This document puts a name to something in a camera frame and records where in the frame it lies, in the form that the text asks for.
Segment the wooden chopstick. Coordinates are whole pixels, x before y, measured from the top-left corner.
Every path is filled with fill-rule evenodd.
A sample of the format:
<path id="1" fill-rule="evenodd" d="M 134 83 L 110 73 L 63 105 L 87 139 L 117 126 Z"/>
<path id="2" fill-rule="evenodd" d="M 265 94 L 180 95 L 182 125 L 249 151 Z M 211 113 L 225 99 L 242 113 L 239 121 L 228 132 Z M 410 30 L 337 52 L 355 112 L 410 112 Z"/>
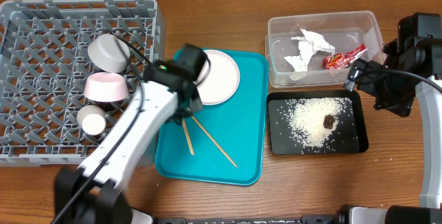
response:
<path id="1" fill-rule="evenodd" d="M 198 125 L 198 127 L 204 132 L 204 134 L 209 138 L 210 141 L 218 148 L 218 150 L 226 157 L 226 159 L 236 168 L 237 164 L 232 160 L 228 153 L 218 144 L 218 142 L 212 137 L 212 135 L 203 127 L 199 120 L 193 115 L 190 116 L 191 119 Z"/>
<path id="2" fill-rule="evenodd" d="M 190 138 L 190 135 L 189 135 L 189 130 L 187 128 L 186 121 L 185 121 L 184 118 L 182 118 L 182 127 L 183 127 L 184 135 L 185 135 L 185 138 L 186 138 L 186 142 L 187 142 L 187 145 L 188 145 L 188 148 L 189 148 L 189 152 L 190 152 L 190 154 L 192 156 L 194 156 L 195 153 L 194 153 L 193 145 L 192 145 L 191 138 Z"/>

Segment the large white plate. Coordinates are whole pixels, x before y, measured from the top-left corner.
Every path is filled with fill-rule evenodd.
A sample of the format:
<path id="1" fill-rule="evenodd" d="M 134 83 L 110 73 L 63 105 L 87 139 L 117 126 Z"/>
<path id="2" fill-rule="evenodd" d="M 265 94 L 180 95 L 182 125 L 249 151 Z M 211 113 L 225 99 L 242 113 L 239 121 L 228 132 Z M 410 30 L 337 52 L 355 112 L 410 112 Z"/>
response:
<path id="1" fill-rule="evenodd" d="M 195 84 L 203 105 L 226 102 L 237 91 L 240 70 L 232 56 L 214 49 L 204 50 L 209 62 L 205 62 Z"/>

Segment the red snack wrapper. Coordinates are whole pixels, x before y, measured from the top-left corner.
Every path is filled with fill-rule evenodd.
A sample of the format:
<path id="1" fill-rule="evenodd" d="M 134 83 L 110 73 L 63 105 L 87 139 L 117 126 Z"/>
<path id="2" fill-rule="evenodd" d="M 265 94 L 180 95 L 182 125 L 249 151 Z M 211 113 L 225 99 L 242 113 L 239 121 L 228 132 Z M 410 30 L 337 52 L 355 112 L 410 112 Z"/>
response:
<path id="1" fill-rule="evenodd" d="M 323 67 L 326 70 L 336 70 L 347 67 L 354 60 L 360 58 L 367 48 L 365 44 L 361 44 L 359 47 L 355 48 L 353 51 L 348 53 L 336 53 L 333 55 L 326 56 L 323 59 Z"/>

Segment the brown food piece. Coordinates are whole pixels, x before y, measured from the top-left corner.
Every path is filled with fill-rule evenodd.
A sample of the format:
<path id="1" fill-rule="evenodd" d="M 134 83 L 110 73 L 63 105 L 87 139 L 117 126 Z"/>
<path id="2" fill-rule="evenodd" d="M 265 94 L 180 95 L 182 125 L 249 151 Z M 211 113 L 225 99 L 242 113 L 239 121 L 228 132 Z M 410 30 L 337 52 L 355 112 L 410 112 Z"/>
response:
<path id="1" fill-rule="evenodd" d="M 324 117 L 324 121 L 323 121 L 323 126 L 325 129 L 334 129 L 335 128 L 335 124 L 337 123 L 338 118 L 334 115 L 326 115 Z"/>

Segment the pink bowl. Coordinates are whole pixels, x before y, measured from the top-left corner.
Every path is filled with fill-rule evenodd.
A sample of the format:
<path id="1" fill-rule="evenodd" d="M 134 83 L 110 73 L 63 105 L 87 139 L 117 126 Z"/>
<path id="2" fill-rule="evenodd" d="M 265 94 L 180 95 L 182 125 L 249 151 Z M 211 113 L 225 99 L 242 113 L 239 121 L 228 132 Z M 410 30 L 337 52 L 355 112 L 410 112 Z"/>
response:
<path id="1" fill-rule="evenodd" d="M 99 72 L 86 80 L 84 96 L 95 102 L 118 102 L 128 97 L 128 87 L 123 76 Z"/>

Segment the white rice pile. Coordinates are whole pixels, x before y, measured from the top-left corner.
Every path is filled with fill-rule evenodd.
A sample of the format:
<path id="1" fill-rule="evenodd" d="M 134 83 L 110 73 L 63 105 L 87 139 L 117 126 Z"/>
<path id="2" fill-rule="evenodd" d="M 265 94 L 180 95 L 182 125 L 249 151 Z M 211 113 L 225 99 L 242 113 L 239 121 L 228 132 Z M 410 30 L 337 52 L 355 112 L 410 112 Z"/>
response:
<path id="1" fill-rule="evenodd" d="M 275 135 L 283 153 L 352 153 L 359 150 L 359 137 L 352 101 L 348 97 L 317 97 L 275 100 Z M 338 118 L 335 128 L 325 129 L 326 115 Z"/>

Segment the grey bowl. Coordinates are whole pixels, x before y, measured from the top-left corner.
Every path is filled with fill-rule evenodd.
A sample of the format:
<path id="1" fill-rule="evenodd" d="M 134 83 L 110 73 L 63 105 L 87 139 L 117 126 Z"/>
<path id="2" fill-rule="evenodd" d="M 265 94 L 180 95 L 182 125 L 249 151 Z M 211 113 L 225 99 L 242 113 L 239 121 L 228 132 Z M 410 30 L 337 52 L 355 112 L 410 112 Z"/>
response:
<path id="1" fill-rule="evenodd" d="M 109 73 L 121 73 L 128 66 L 129 47 L 116 36 L 103 34 L 88 46 L 88 56 L 94 65 Z"/>

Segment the white napkin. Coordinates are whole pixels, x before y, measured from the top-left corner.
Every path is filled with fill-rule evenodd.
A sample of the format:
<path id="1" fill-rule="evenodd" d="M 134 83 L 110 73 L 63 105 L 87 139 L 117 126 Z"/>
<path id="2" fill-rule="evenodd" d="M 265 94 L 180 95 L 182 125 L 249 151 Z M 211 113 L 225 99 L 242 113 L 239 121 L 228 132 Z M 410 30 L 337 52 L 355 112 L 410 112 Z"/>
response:
<path id="1" fill-rule="evenodd" d="M 336 49 L 328 43 L 324 36 L 313 31 L 300 29 L 302 37 L 292 37 L 292 41 L 298 42 L 299 55 L 285 56 L 284 59 L 293 67 L 295 72 L 307 71 L 311 58 L 318 52 L 326 52 L 331 55 L 336 53 Z"/>

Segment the cream paper cup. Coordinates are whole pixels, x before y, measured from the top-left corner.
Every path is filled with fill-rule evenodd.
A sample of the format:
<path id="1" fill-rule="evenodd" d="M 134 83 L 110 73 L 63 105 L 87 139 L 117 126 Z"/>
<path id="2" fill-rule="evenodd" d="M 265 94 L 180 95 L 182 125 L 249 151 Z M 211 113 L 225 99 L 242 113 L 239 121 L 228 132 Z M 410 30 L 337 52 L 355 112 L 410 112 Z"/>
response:
<path id="1" fill-rule="evenodd" d="M 77 113 L 77 123 L 86 134 L 99 135 L 106 128 L 105 113 L 98 106 L 84 106 Z"/>

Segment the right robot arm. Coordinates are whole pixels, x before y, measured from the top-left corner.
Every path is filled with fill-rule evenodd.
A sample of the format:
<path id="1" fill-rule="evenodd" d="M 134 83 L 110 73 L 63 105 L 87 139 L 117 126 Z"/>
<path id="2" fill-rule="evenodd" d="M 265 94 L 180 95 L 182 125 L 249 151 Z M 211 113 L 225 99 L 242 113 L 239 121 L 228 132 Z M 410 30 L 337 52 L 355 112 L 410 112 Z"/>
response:
<path id="1" fill-rule="evenodd" d="M 419 206 L 387 209 L 344 205 L 335 223 L 441 222 L 441 17 L 416 12 L 398 22 L 398 37 L 386 44 L 383 64 L 357 59 L 343 84 L 375 98 L 376 110 L 401 117 L 417 101 L 423 125 L 424 171 Z"/>

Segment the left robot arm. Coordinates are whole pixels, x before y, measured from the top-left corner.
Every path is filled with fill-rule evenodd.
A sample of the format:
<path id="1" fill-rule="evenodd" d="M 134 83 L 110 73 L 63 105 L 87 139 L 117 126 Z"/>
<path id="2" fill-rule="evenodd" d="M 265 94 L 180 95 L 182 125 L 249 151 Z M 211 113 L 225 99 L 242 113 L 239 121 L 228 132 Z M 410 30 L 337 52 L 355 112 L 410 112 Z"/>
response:
<path id="1" fill-rule="evenodd" d="M 98 148 L 75 170 L 63 167 L 56 175 L 53 223 L 154 222 L 131 207 L 124 192 L 161 126 L 202 110 L 195 82 L 208 62 L 201 48 L 187 44 L 175 59 L 148 65 L 144 82 Z"/>

